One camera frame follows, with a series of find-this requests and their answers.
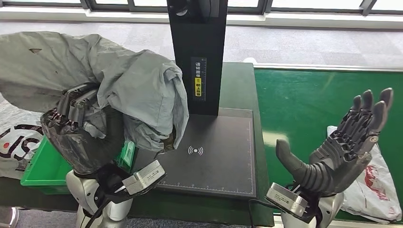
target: label on pole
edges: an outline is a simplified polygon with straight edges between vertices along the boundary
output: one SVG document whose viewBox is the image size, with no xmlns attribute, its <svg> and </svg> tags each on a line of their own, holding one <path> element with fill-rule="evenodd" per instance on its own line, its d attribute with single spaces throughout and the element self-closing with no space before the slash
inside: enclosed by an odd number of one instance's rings
<svg viewBox="0 0 403 228">
<path fill-rule="evenodd" d="M 194 83 L 193 100 L 206 101 L 207 58 L 191 57 L 192 82 Z"/>
</svg>

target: black stand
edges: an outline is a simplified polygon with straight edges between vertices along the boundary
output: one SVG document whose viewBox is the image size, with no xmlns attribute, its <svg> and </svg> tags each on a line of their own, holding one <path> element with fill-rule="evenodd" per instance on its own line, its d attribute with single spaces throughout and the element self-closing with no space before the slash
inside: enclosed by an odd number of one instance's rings
<svg viewBox="0 0 403 228">
<path fill-rule="evenodd" d="M 256 197 L 253 113 L 220 109 L 228 0 L 168 0 L 176 64 L 190 118 L 178 149 L 158 156 L 167 178 L 159 189 L 234 198 Z M 134 167 L 155 153 L 138 150 Z"/>
<path fill-rule="evenodd" d="M 228 0 L 168 0 L 190 114 L 218 115 Z"/>
</svg>

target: black mat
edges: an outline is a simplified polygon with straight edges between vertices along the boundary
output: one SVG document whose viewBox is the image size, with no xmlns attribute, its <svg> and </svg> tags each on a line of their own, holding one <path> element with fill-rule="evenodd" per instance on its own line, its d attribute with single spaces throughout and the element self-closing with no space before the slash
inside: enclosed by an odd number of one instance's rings
<svg viewBox="0 0 403 228">
<path fill-rule="evenodd" d="M 191 115 L 177 150 L 158 156 L 167 173 L 157 188 L 190 194 L 255 198 L 255 149 L 251 110 L 220 109 L 219 116 Z M 138 150 L 135 169 L 154 152 Z"/>
</svg>

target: yellow label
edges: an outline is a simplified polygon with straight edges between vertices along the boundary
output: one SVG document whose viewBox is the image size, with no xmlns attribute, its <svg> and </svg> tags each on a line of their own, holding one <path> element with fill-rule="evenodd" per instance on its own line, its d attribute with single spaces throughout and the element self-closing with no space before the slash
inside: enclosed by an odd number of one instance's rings
<svg viewBox="0 0 403 228">
<path fill-rule="evenodd" d="M 202 96 L 202 80 L 199 77 L 194 78 L 194 95 Z"/>
</svg>

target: green object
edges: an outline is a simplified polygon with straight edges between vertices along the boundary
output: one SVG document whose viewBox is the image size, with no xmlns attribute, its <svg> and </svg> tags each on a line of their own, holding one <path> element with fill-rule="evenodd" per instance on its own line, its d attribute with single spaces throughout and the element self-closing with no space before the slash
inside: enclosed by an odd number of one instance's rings
<svg viewBox="0 0 403 228">
<path fill-rule="evenodd" d="M 220 107 L 253 110 L 256 180 L 259 198 L 263 199 L 269 188 L 269 181 L 253 65 L 224 63 L 221 81 Z M 77 211 L 77 202 L 71 195 L 44 195 L 38 190 L 21 186 L 19 180 L 10 178 L 0 178 L 0 186 L 0 205 Z M 134 198 L 129 216 L 250 225 L 247 208 L 247 203 L 240 200 L 152 190 L 143 196 Z M 253 214 L 256 225 L 265 227 L 274 225 L 271 209 L 253 205 Z"/>
<path fill-rule="evenodd" d="M 130 171 L 134 149 L 134 142 L 125 142 L 122 152 L 115 159 L 119 167 Z M 71 166 L 44 137 L 21 178 L 21 185 L 38 189 L 48 195 L 70 194 L 66 185 L 66 174 L 71 170 Z"/>
<path fill-rule="evenodd" d="M 122 148 L 122 152 L 116 158 L 117 165 L 127 172 L 130 172 L 130 170 L 132 169 L 135 147 L 136 145 L 134 144 L 134 142 L 126 140 L 125 145 Z"/>
<path fill-rule="evenodd" d="M 326 138 L 327 126 L 337 126 L 341 122 L 356 95 L 372 89 L 377 99 L 381 90 L 392 87 L 394 102 L 379 137 L 379 146 L 402 202 L 403 157 L 400 150 L 403 140 L 399 139 L 403 129 L 402 76 L 403 73 L 393 72 L 255 70 L 270 181 L 284 186 L 293 180 L 276 157 L 275 139 L 288 139 L 291 151 L 308 162 L 311 152 Z M 336 218 L 369 221 L 344 211 Z"/>
</svg>

